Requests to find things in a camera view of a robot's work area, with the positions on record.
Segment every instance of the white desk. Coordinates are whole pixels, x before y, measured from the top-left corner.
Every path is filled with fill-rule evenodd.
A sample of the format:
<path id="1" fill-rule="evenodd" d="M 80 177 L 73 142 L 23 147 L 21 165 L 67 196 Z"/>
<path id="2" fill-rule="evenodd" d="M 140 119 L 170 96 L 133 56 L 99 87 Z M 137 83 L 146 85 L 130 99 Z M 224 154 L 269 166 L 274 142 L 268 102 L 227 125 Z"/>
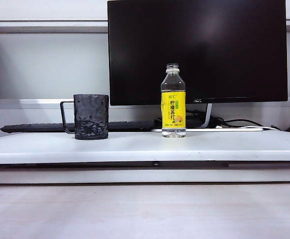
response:
<path id="1" fill-rule="evenodd" d="M 40 163 L 228 160 L 230 169 L 39 168 Z M 290 169 L 234 169 L 244 160 L 290 161 L 278 131 L 110 133 L 79 141 L 65 133 L 0 138 L 0 183 L 290 181 Z M 289 239 L 290 184 L 0 186 L 0 239 Z"/>
<path id="2" fill-rule="evenodd" d="M 40 168 L 42 163 L 123 161 L 229 164 L 198 170 Z M 108 139 L 86 141 L 66 133 L 22 133 L 0 138 L 0 164 L 37 164 L 35 169 L 0 169 L 0 183 L 290 181 L 290 168 L 239 168 L 244 161 L 290 161 L 290 133 L 189 132 L 185 138 L 163 138 L 154 132 L 112 132 Z"/>

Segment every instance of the yellow bottle label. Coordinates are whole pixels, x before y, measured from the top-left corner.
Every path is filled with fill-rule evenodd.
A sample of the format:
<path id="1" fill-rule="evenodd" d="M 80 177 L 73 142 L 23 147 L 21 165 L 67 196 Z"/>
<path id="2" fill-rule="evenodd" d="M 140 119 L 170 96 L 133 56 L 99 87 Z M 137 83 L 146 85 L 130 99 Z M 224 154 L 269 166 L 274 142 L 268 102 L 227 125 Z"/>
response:
<path id="1" fill-rule="evenodd" d="M 186 127 L 186 93 L 163 92 L 161 94 L 163 128 Z"/>

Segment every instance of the mug handle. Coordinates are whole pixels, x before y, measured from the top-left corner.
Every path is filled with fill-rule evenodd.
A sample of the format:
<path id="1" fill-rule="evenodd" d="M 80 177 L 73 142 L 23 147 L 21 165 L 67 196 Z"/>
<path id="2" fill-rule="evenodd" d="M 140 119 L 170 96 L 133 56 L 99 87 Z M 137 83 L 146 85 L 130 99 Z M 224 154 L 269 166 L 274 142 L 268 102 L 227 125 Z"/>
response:
<path id="1" fill-rule="evenodd" d="M 74 103 L 74 101 L 62 101 L 62 102 L 60 102 L 63 130 L 65 133 L 75 133 L 75 131 L 69 131 L 69 129 L 66 127 L 66 120 L 65 120 L 65 113 L 64 113 L 64 106 L 63 106 L 64 103 Z"/>

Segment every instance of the clear liquid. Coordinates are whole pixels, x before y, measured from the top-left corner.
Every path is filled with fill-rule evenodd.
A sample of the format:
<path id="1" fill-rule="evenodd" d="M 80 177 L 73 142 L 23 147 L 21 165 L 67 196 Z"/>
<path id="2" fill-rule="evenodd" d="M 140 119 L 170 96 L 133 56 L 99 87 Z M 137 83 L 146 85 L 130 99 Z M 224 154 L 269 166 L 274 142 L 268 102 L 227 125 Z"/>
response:
<path id="1" fill-rule="evenodd" d="M 185 83 L 178 73 L 168 73 L 161 84 L 161 92 L 186 91 Z M 186 136 L 186 128 L 162 128 L 163 137 L 180 138 Z"/>

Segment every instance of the monitor stand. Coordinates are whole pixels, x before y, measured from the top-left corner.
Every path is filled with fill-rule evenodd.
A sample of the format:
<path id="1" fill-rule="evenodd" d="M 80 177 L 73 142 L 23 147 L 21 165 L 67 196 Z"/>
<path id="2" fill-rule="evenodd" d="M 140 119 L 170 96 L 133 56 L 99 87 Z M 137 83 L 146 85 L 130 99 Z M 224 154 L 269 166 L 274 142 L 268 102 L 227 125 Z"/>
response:
<path id="1" fill-rule="evenodd" d="M 206 105 L 204 123 L 198 128 L 187 128 L 186 132 L 236 132 L 236 131 L 263 131 L 263 128 L 207 128 L 210 122 L 212 104 Z M 161 129 L 152 129 L 152 132 L 161 132 Z"/>

